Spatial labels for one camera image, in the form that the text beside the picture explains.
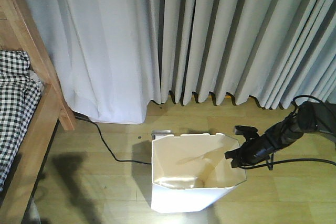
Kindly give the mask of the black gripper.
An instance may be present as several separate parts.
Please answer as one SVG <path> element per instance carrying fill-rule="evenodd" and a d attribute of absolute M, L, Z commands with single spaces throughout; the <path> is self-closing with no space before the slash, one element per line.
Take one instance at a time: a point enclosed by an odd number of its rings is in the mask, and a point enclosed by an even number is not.
<path fill-rule="evenodd" d="M 241 147 L 224 154 L 226 159 L 232 159 L 232 168 L 256 168 L 256 164 L 262 161 L 266 162 L 268 168 L 273 168 L 275 147 L 265 134 L 259 136 L 255 127 L 243 125 L 236 125 L 234 133 L 242 135 L 246 141 Z"/>

